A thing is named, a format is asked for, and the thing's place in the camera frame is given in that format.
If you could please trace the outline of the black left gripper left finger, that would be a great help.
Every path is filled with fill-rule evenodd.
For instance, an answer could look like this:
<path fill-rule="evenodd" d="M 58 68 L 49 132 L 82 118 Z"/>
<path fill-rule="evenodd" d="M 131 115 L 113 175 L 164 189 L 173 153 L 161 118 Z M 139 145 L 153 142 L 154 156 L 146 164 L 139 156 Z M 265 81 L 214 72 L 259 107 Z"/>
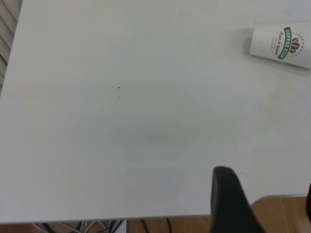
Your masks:
<path fill-rule="evenodd" d="M 263 233 L 233 169 L 213 169 L 211 190 L 211 233 Z"/>

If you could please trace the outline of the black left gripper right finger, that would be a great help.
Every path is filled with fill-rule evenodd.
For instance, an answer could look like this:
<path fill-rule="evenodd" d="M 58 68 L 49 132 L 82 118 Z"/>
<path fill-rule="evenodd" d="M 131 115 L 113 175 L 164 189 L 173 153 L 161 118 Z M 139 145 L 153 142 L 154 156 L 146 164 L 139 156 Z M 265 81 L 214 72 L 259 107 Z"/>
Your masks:
<path fill-rule="evenodd" d="M 306 198 L 306 215 L 308 219 L 311 220 L 311 184 Z"/>

